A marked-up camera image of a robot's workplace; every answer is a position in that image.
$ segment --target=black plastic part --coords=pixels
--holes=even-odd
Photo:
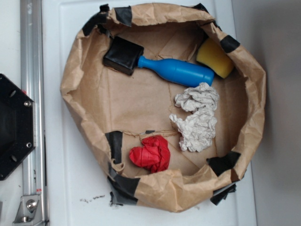
[[[33,101],[0,74],[0,180],[5,180],[33,149]]]
[[[130,41],[115,37],[109,51],[103,57],[103,64],[132,75],[143,55],[144,48]]]

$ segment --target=blue plastic bottle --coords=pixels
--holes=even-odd
[[[196,87],[201,82],[211,86],[214,77],[214,71],[210,68],[176,59],[148,60],[141,56],[138,67],[152,69],[163,79],[188,87]]]

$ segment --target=tape strip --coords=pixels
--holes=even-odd
[[[115,164],[119,164],[122,162],[122,154],[121,154],[121,147],[122,147],[122,132],[120,131],[113,131],[110,133],[106,133],[105,136],[109,142],[111,148],[111,158],[115,159]]]
[[[83,26],[82,30],[85,36],[88,36],[96,25],[104,24],[107,22],[107,16],[110,10],[109,5],[101,5],[99,8],[100,12],[92,16]]]
[[[116,19],[122,24],[131,27],[132,26],[132,8],[128,7],[119,7],[114,8],[116,12]]]
[[[207,163],[217,176],[233,168],[240,157],[240,153],[230,151],[224,157],[214,157],[207,159]]]
[[[109,173],[113,178],[108,177],[109,184],[112,188],[114,198],[113,204],[130,204],[136,205],[138,199],[134,197],[136,188],[140,181],[139,178],[125,178],[119,175],[109,164]]]
[[[194,6],[192,8],[202,10],[202,11],[205,11],[205,12],[209,13],[208,10],[206,9],[206,7],[202,3],[199,3],[199,4],[197,4],[196,6]]]
[[[219,194],[213,196],[210,201],[214,205],[218,205],[221,200],[226,199],[229,193],[236,192],[236,184],[231,184],[229,187],[227,187],[225,190],[220,192]]]
[[[220,43],[225,53],[230,53],[240,46],[240,43],[230,35],[227,35],[225,38],[223,38]]]

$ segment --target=crumpled brown paper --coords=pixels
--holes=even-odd
[[[219,43],[227,36],[205,11],[172,4],[132,6],[132,26],[108,13],[104,27],[113,36],[142,45],[150,59],[176,58],[196,63],[203,31]],[[228,56],[236,70],[226,79],[215,76],[213,87],[220,95],[215,116],[216,138],[201,153],[182,152],[180,135],[169,120],[171,113],[185,119],[189,113],[174,106],[174,97],[186,87],[167,82],[147,69],[127,76],[104,67],[102,58],[110,38],[95,28],[87,37],[80,31],[72,46],[61,84],[62,96],[95,158],[109,175],[111,164],[120,175],[140,178],[135,191],[138,204],[173,212],[186,210],[213,196],[213,191],[242,179],[262,138],[266,75],[243,47]],[[123,132],[122,163],[114,164],[105,133]],[[146,130],[154,130],[145,135]],[[128,157],[132,147],[147,136],[162,135],[171,152],[169,169],[149,174]],[[219,177],[206,159],[241,153],[233,169]]]

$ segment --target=red balloon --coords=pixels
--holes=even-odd
[[[167,140],[157,135],[143,139],[142,144],[143,147],[134,147],[130,150],[131,161],[152,173],[166,170],[170,160]]]

